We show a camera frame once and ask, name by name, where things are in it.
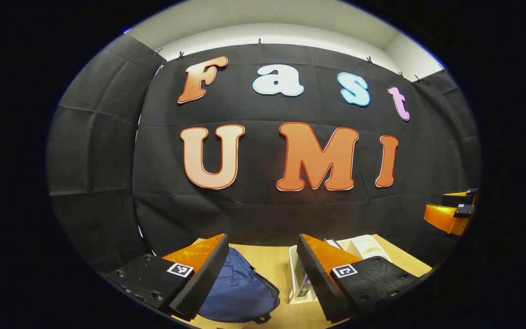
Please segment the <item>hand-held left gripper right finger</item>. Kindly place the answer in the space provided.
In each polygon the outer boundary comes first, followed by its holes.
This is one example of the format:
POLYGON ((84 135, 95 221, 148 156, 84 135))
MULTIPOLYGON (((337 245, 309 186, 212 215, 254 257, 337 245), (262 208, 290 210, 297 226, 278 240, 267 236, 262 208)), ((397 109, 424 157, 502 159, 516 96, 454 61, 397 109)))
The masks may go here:
POLYGON ((332 323, 372 316, 418 283, 382 252, 355 255, 306 234, 299 234, 296 251, 332 323))

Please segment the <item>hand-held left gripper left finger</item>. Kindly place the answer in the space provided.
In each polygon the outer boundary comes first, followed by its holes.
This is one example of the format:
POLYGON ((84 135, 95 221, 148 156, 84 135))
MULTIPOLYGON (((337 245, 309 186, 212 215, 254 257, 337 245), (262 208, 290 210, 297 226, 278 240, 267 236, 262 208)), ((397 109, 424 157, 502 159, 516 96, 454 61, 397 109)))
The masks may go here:
POLYGON ((104 278, 159 312, 191 321, 209 295, 228 250, 227 234, 219 234, 165 256, 145 254, 105 271, 104 278))

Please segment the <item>white bookshelf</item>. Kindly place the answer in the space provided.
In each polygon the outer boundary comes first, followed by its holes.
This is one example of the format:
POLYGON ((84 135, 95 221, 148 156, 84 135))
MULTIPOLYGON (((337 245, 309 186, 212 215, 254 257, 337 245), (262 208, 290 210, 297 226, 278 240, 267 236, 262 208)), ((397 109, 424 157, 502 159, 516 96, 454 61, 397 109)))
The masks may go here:
MULTIPOLYGON (((325 239, 324 242, 361 258, 382 256, 392 262, 391 257, 373 235, 367 234, 341 241, 325 239)), ((289 303, 316 302, 318 297, 299 260, 296 245, 291 246, 289 249, 289 264, 292 275, 292 290, 289 294, 289 303)))

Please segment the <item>blue schoolbag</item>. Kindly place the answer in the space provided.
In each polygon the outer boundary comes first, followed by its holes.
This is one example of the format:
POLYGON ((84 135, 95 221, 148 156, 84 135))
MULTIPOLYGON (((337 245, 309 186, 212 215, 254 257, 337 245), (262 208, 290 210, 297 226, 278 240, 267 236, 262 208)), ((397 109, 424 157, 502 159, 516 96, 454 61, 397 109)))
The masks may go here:
POLYGON ((229 248, 223 267, 198 314, 222 323, 263 324, 280 305, 280 290, 229 248))

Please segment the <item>black backdrop cloth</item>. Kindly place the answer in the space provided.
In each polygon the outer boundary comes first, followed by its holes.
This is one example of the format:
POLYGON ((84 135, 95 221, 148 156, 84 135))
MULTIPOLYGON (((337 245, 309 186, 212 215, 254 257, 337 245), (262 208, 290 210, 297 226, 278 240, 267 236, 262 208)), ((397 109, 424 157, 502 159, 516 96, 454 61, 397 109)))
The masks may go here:
POLYGON ((129 36, 79 72, 47 148, 53 209, 80 255, 110 271, 226 233, 231 244, 291 246, 298 234, 378 234, 436 267, 457 238, 426 204, 480 185, 477 125, 447 72, 410 82, 319 48, 247 44, 163 62, 129 36), (350 190, 280 191, 280 125, 310 125, 320 148, 359 134, 350 190))

